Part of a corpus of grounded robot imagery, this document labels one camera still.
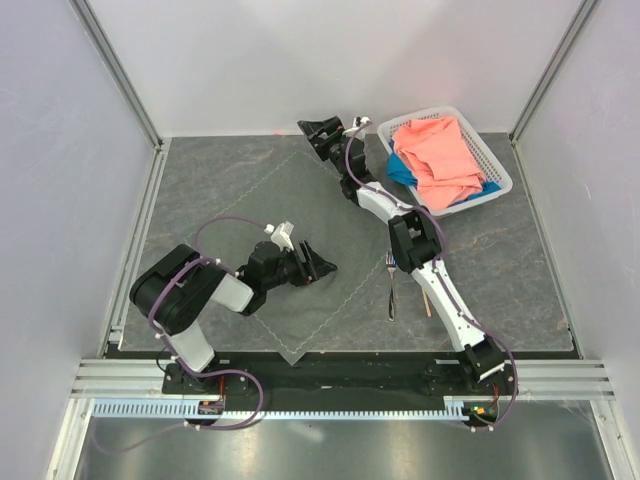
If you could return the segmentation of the grey cloth napkin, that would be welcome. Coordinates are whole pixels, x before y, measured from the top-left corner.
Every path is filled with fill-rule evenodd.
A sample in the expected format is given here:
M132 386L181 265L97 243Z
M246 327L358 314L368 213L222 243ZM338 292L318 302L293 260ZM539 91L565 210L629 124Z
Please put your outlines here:
M297 151L232 198L194 237L205 255L260 278L283 273L248 319L289 363L327 347L353 320L383 317L379 292L386 227L345 199L339 175Z

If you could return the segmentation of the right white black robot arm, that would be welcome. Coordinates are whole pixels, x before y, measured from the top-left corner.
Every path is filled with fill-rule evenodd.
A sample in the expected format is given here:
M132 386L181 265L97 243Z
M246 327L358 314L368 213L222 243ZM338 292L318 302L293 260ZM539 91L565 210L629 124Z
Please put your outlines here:
M460 386L481 393L505 368L507 348L476 321L456 290L443 259L443 233L433 215L399 200L370 172L364 146L369 125L366 117L357 117L349 129L337 116L297 122L319 159L337 170L345 198L387 225L396 266L426 293L458 354Z

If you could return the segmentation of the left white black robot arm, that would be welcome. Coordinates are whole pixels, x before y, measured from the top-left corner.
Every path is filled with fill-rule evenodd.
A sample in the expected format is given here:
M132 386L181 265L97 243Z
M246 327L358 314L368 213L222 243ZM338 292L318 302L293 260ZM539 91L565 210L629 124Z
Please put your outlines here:
M233 273L180 244L134 282L129 299L185 369L185 382L208 393L218 385L220 371L211 363L215 351L198 323L207 303L250 316L266 303L270 290L305 287L337 270L306 241L295 248L262 241Z

